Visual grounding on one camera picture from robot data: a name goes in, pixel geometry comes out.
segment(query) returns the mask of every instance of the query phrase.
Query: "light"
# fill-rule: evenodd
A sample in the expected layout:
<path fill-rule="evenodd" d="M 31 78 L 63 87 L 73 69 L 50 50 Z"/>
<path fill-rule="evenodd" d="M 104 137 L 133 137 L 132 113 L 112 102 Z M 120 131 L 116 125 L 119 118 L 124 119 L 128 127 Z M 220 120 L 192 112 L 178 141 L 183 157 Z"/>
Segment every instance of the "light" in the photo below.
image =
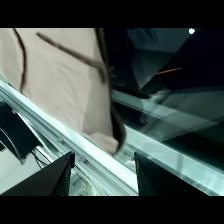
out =
<path fill-rule="evenodd" d="M 194 32 L 195 32 L 195 29 L 193 29 L 193 28 L 190 28 L 190 29 L 189 29 L 189 33 L 190 33 L 190 34 L 193 34 Z"/>

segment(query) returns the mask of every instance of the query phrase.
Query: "bright light spot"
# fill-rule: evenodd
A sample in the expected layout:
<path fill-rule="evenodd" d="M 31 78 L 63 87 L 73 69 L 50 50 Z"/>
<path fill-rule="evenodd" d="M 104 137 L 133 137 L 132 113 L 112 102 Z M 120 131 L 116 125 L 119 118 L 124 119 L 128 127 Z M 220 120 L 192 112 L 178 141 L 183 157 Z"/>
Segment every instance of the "bright light spot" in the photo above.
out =
<path fill-rule="evenodd" d="M 195 32 L 195 29 L 193 29 L 193 28 L 190 28 L 190 29 L 189 29 L 189 33 L 190 33 L 190 34 L 193 34 L 194 32 Z"/>

